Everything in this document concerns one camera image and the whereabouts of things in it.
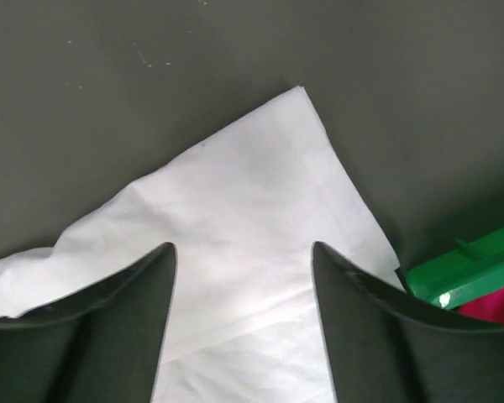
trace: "white fabric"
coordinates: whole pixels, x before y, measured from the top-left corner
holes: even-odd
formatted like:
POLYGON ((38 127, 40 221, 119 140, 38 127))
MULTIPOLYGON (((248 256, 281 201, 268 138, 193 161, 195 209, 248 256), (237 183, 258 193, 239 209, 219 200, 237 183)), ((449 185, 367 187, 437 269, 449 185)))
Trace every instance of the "white fabric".
POLYGON ((316 240, 401 287, 391 245, 295 88, 131 183, 54 248, 0 260, 0 316, 172 242, 176 288, 154 401, 328 402, 316 240))

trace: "green container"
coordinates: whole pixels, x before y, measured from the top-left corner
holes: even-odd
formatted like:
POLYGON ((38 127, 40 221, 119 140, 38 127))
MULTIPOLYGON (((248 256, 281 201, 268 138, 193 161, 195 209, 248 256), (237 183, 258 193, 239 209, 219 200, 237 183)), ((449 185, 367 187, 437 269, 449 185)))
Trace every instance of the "green container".
POLYGON ((453 309, 504 287, 504 228, 409 270, 412 293, 453 309))

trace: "dark tabletop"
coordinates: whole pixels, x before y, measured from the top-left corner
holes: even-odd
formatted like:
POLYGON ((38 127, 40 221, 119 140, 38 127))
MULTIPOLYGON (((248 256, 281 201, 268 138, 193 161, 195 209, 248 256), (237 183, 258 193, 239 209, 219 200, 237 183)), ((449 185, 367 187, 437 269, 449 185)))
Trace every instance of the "dark tabletop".
POLYGON ((504 225, 504 1, 0 0, 0 258, 296 85, 404 266, 504 225))

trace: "red fabric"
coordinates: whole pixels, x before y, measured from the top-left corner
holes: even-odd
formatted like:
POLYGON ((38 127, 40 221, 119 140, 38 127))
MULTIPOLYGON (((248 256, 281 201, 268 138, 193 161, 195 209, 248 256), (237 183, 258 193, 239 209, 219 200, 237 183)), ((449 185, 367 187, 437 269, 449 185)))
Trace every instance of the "red fabric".
POLYGON ((459 312, 467 317, 504 323, 504 288, 464 304, 459 312))

